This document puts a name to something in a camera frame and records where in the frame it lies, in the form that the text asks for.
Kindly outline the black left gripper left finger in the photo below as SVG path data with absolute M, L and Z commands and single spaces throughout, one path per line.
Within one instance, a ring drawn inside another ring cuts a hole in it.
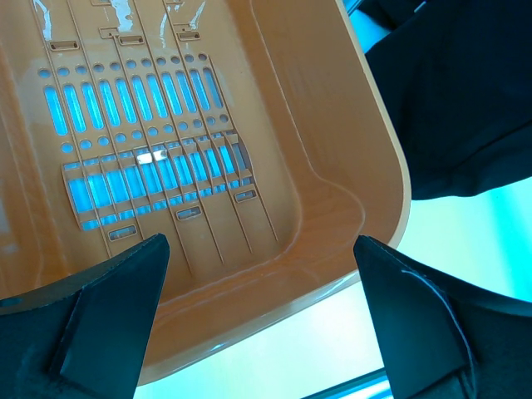
M 132 398 L 170 258 L 156 234 L 1 301 L 3 398 Z

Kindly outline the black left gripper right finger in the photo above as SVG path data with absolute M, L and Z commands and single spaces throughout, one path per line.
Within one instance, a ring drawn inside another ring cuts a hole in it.
M 529 398 L 531 304 L 373 237 L 353 248 L 395 398 Z

